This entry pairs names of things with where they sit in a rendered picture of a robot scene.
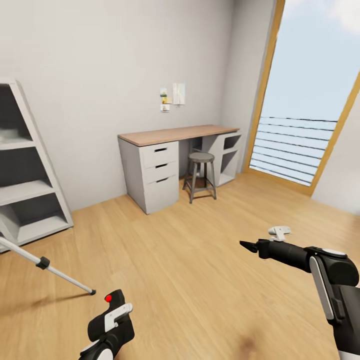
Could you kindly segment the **digital camera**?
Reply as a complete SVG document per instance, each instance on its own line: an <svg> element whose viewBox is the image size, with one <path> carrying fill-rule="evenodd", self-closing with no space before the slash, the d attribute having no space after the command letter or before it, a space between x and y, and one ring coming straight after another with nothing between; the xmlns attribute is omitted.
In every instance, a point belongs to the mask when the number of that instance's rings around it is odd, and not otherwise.
<svg viewBox="0 0 360 360"><path fill-rule="evenodd" d="M110 312L114 311L115 309L122 307L125 305L125 300L123 293L120 289L115 290L105 296L104 300L109 303L109 308L103 312L102 314L96 316L88 323L87 332L89 339L94 342L98 340L100 336L105 334L105 316ZM123 316L122 318L116 321L117 325L124 323L125 321L129 320L129 314Z"/></svg>

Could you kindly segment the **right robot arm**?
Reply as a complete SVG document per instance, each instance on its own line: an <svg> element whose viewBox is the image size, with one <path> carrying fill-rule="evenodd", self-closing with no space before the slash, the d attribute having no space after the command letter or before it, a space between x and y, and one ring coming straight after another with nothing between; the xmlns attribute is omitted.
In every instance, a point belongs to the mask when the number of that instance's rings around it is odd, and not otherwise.
<svg viewBox="0 0 360 360"><path fill-rule="evenodd" d="M333 336L340 360L360 360L360 277L348 255L334 249L301 247L285 241L289 226L268 230L269 240L256 243L239 241L261 259L272 258L286 265L312 273L326 319L333 326Z"/></svg>

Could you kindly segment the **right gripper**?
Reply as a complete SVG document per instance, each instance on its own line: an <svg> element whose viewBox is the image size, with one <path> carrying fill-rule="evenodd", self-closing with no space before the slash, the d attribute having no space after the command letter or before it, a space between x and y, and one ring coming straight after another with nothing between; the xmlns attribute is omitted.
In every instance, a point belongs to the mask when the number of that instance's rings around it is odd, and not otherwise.
<svg viewBox="0 0 360 360"><path fill-rule="evenodd" d="M252 253L258 252L258 257L261 259L272 258L286 265L292 266L289 256L292 247L295 246L294 244L284 241L270 241L268 239L259 240L256 243L240 240L239 244Z"/></svg>

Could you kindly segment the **camera tripod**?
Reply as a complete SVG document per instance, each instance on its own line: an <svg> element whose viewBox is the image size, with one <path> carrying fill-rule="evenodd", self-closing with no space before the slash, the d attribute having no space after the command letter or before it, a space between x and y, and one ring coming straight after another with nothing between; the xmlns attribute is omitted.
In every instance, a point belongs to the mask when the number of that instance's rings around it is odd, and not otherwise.
<svg viewBox="0 0 360 360"><path fill-rule="evenodd" d="M77 281L73 280L72 278L68 277L64 273L62 273L62 272L54 269L53 267L49 266L50 262L49 262L48 258L43 256L40 259L38 259L38 258L32 256L30 253L26 252L25 250L21 249L19 246L16 246L13 243L7 241L3 237L0 237L0 245L7 248L8 250L12 250L13 252L17 253L18 255L32 261L39 268L41 268L43 270L49 270L50 272L56 274L57 276L61 276L65 280L69 281L70 283L72 283L72 284L74 284L76 286L79 286L84 291L89 292L90 295L95 295L96 294L96 290L92 290L92 289L90 289L88 287L85 287L84 285L80 284L80 282L77 282Z"/></svg>

